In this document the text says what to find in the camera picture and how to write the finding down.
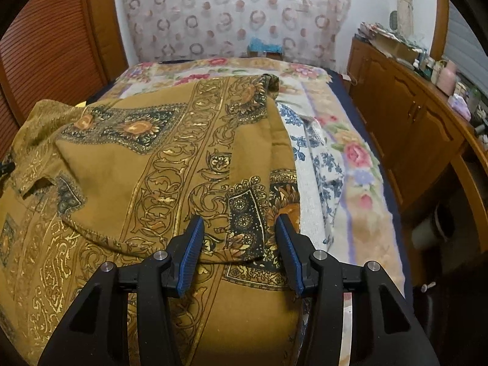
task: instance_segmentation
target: cabinet handle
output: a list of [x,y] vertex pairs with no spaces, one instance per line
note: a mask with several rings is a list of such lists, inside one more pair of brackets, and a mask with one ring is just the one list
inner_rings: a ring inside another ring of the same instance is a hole
[[412,119],[413,122],[415,122],[415,120],[419,116],[419,112],[420,112],[421,109],[422,109],[422,106],[417,106],[417,109],[416,109],[415,113],[413,113],[413,119]]
[[408,110],[408,116],[411,117],[412,116],[412,110],[415,109],[415,100],[413,101],[412,103],[412,107],[410,107],[410,110]]

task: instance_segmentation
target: floral blanket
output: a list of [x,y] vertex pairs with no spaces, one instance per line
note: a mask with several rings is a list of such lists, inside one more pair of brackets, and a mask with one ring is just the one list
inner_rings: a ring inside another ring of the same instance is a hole
[[[277,103],[290,136],[302,194],[302,233],[316,248],[344,263],[378,261],[403,293],[403,266],[379,161],[331,91],[331,77],[325,70],[266,58],[141,63],[123,73],[102,99],[125,98],[211,77],[264,73],[280,78]],[[351,298],[345,296],[341,365],[348,364],[351,310]],[[307,319],[305,303],[302,333]]]

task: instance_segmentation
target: bottle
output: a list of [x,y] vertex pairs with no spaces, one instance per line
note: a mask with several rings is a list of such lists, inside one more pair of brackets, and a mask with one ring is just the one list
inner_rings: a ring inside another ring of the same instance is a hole
[[454,92],[454,88],[456,87],[456,82],[456,65],[452,60],[450,60],[447,62],[446,67],[442,69],[436,85],[447,96],[451,96]]

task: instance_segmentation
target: yellow fabric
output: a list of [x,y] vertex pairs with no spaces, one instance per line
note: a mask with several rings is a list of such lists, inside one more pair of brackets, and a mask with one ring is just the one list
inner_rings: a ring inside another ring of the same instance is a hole
[[[30,364],[101,263],[164,249],[194,214],[206,223],[200,263],[170,301],[184,363],[289,363],[300,302],[273,226],[289,213],[298,230],[300,208],[277,91],[265,74],[85,108],[36,104],[0,182],[0,326]],[[133,364],[135,316],[131,297]]]

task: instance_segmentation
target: metal screw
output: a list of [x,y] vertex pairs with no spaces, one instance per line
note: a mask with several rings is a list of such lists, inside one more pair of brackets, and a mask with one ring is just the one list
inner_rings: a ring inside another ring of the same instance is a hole
[[381,266],[377,261],[368,261],[368,268],[371,271],[379,271]]
[[114,268],[114,264],[111,261],[106,261],[100,266],[100,270],[102,270],[103,272],[108,272],[112,268]]
[[165,252],[164,250],[158,250],[154,255],[153,257],[156,259],[156,260],[164,260],[168,257],[168,253]]
[[313,256],[317,260],[325,260],[327,258],[327,252],[323,250],[316,250],[315,252],[313,252]]

